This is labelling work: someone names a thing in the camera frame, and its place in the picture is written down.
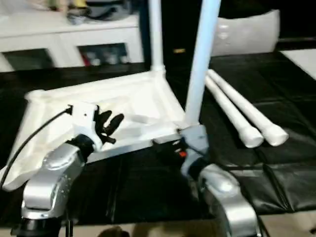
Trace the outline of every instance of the white plastic tray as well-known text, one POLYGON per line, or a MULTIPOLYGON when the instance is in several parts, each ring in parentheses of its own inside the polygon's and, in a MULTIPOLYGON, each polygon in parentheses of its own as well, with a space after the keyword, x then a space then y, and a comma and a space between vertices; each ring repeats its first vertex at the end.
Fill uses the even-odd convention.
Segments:
MULTIPOLYGON (((155 138, 171 137, 176 128, 186 127, 184 111, 163 77, 163 72, 145 72, 100 80, 55 90, 27 94, 28 106, 11 156, 22 142, 45 121, 75 101, 99 105, 112 116, 125 115, 112 135, 117 142, 106 144, 103 152, 92 154, 88 162, 135 151, 151 145, 155 138)), ((14 190, 41 167, 44 156, 73 136, 71 116, 64 114, 43 129, 24 148, 6 179, 4 188, 14 190)))

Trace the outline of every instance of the glass cabinet door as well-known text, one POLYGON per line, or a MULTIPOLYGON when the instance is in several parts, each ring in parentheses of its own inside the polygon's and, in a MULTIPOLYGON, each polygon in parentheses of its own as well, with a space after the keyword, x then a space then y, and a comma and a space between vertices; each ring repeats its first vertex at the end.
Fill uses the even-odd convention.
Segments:
POLYGON ((85 66, 115 65, 130 62, 124 43, 78 46, 85 66))
POLYGON ((54 63, 45 48, 10 51, 2 54, 15 71, 54 68, 54 63))

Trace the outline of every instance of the white plastic frame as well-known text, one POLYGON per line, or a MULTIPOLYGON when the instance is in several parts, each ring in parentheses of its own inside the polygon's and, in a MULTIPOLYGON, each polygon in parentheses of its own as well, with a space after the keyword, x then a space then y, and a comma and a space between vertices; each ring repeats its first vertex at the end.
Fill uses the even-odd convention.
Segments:
MULTIPOLYGON (((160 4, 160 0, 150 0, 152 70, 55 90, 30 92, 26 97, 29 104, 11 156, 36 128, 67 104, 78 100, 96 103, 101 111, 111 109, 126 116, 113 134, 117 143, 107 144, 104 146, 105 152, 91 155, 88 162, 148 147, 153 139, 174 139, 177 128, 198 123, 220 0, 203 0, 202 3, 186 113, 164 76, 160 4)), ((72 137, 69 119, 67 115, 62 115, 29 142, 12 166, 4 183, 5 189, 13 190, 21 186, 38 171, 48 152, 72 137)))

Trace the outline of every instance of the white rod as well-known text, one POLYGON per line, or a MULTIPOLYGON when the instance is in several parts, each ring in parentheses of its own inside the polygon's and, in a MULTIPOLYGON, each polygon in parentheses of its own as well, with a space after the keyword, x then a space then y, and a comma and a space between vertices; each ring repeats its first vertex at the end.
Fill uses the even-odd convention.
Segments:
POLYGON ((164 70, 161 31, 161 0, 149 1, 152 71, 164 70))
POLYGON ((198 123, 220 3, 221 0, 203 0, 202 2, 186 103, 186 122, 189 124, 198 123))
POLYGON ((227 98, 224 92, 216 85, 213 80, 206 76, 205 85, 213 94, 216 102, 227 115, 228 119, 236 128, 241 141, 248 148, 254 148, 261 145, 264 141, 261 133, 250 125, 245 117, 239 112, 235 105, 227 98))
POLYGON ((272 146, 279 146, 288 139, 288 134, 278 125, 272 123, 256 107, 239 94, 231 85, 215 71, 208 70, 210 78, 222 89, 231 101, 253 122, 264 138, 272 146))

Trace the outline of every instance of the black table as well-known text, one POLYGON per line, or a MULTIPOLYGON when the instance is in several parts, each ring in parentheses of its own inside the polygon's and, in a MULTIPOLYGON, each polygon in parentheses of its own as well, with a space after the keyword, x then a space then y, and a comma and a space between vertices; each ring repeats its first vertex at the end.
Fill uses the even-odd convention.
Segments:
MULTIPOLYGON (((258 214, 316 207, 316 81, 280 53, 215 57, 215 69, 273 122, 289 133, 279 146, 245 148, 211 94, 203 98, 211 159, 233 172, 258 214)), ((0 74, 0 152, 4 165, 26 101, 34 89, 53 89, 145 71, 142 64, 38 70, 0 74)), ((189 67, 169 69, 166 78, 185 105, 189 67)), ((151 149, 87 165, 70 197, 78 224, 106 224, 211 218, 192 198, 186 180, 151 149)), ((0 193, 0 225, 20 218, 23 187, 0 193)))

